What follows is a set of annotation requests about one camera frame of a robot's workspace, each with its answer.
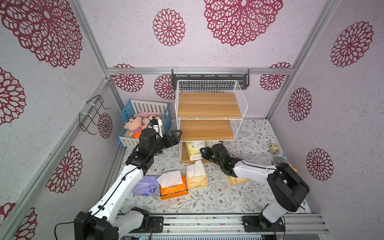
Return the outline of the green tissue pack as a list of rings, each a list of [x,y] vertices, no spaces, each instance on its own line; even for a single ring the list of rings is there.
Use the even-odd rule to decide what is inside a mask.
[[[201,160],[202,154],[200,149],[205,148],[206,143],[204,141],[186,142],[187,153],[190,161]]]
[[[205,141],[205,145],[208,148],[212,148],[214,145],[220,144],[220,143],[221,143],[220,141]]]

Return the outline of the yellow tissue pack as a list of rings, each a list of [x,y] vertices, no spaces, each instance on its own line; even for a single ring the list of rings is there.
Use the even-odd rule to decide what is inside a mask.
[[[187,166],[187,185],[189,189],[208,187],[208,177],[201,160]]]
[[[230,182],[230,185],[232,187],[238,185],[238,184],[241,184],[241,183],[244,183],[244,182],[247,182],[249,181],[249,179],[247,178],[241,178],[241,177],[232,177],[232,176],[228,176],[228,180]]]

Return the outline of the orange tissue pack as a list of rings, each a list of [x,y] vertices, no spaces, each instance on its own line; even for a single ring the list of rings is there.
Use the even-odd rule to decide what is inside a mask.
[[[160,186],[160,198],[163,201],[189,194],[186,176],[182,176],[180,171],[164,173],[157,178],[157,182]]]

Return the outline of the purple tissue pack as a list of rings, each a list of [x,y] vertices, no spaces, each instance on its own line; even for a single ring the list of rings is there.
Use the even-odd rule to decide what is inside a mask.
[[[133,188],[135,196],[154,197],[159,195],[160,185],[157,181],[159,176],[144,176]]]

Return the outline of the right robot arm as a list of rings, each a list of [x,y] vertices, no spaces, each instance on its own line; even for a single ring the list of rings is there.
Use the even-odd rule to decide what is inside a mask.
[[[274,199],[259,214],[259,225],[278,222],[286,213],[296,212],[310,192],[309,185],[283,160],[273,166],[247,163],[227,151],[223,144],[201,148],[203,159],[220,167],[227,176],[246,178],[269,185]]]

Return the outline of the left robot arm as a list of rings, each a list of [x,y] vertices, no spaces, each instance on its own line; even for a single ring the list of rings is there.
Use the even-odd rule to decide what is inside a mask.
[[[171,130],[161,137],[154,129],[145,129],[110,189],[87,213],[79,212],[72,221],[75,239],[119,240],[131,231],[144,231],[149,225],[148,211],[133,208],[120,218],[117,215],[128,194],[154,163],[154,157],[178,145],[182,134],[181,130]]]

